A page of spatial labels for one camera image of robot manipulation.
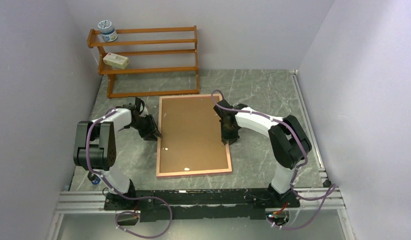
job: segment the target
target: box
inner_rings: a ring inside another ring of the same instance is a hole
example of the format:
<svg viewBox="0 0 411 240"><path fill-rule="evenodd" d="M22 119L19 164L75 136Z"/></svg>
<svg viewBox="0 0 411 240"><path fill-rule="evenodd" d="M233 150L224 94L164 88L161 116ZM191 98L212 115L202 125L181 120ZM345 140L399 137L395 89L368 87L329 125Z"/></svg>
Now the box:
<svg viewBox="0 0 411 240"><path fill-rule="evenodd" d="M115 53L107 53L105 57L102 59L105 64L119 68L125 69L126 66L129 64L129 58L125 56L120 56Z"/></svg>

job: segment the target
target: wall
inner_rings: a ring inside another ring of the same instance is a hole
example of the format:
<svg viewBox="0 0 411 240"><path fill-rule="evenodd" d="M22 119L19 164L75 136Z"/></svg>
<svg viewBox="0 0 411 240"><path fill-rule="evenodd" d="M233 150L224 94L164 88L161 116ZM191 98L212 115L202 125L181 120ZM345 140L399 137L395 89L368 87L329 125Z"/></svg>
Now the wall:
<svg viewBox="0 0 411 240"><path fill-rule="evenodd" d="M0 0L0 240L42 240L99 87L61 0Z"/></svg>
<svg viewBox="0 0 411 240"><path fill-rule="evenodd" d="M336 0L299 81L357 239L411 239L411 0Z"/></svg>
<svg viewBox="0 0 411 240"><path fill-rule="evenodd" d="M197 25L203 69L298 69L334 0L67 0L87 36L118 29Z"/></svg>

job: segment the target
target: wooden shelf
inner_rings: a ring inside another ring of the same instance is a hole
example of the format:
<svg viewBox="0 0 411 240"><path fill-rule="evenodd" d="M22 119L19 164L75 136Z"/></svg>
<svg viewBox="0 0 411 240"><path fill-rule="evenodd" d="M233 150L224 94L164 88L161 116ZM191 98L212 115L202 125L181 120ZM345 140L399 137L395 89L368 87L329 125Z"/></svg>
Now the wooden shelf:
<svg viewBox="0 0 411 240"><path fill-rule="evenodd" d="M117 40L113 42L105 42L101 37L100 31L94 29L90 30L87 38L88 47L97 47L100 54L101 60L98 64L98 73L100 75L108 76L107 97L125 98L200 93L197 26L117 29L116 32L118 37ZM129 65L125 69L111 67L104 64L102 61L103 57L107 54L104 47L186 43L193 43L194 48L113 52L129 58ZM187 71L196 72L196 89L113 93L116 74L146 74Z"/></svg>

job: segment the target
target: brown board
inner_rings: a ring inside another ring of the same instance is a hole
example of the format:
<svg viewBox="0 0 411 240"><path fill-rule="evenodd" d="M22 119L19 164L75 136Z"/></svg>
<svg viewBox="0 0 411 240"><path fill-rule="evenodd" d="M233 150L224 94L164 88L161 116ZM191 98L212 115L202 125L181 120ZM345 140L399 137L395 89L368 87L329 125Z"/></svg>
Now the brown board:
<svg viewBox="0 0 411 240"><path fill-rule="evenodd" d="M210 94L160 97L157 177L232 172L214 105Z"/></svg>

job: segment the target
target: orange wire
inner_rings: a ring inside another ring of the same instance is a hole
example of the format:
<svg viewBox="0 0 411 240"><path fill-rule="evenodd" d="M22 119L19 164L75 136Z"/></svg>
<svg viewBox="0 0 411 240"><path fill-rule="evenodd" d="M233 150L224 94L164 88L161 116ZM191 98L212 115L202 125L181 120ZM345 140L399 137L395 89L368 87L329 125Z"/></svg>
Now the orange wire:
<svg viewBox="0 0 411 240"><path fill-rule="evenodd" d="M285 204L282 206L282 208L279 211L274 211L273 214L278 215L282 213L282 211L288 206L288 202L285 202Z"/></svg>

